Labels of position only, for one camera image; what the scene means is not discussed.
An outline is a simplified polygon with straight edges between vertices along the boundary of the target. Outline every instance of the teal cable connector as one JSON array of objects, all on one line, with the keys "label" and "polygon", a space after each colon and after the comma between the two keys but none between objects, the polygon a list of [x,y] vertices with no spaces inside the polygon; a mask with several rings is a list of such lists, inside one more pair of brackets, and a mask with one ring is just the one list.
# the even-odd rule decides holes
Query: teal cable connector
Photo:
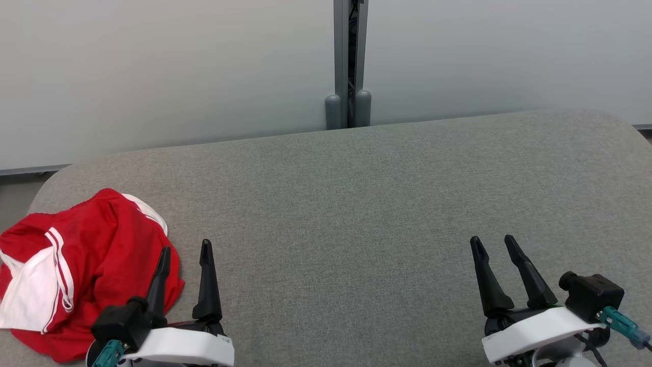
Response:
[{"label": "teal cable connector", "polygon": [[617,309],[607,306],[598,312],[597,317],[601,323],[624,335],[637,349],[650,349],[650,335],[638,330],[638,325]]},{"label": "teal cable connector", "polygon": [[93,367],[116,367],[125,355],[125,345],[119,340],[109,340],[93,363]]}]

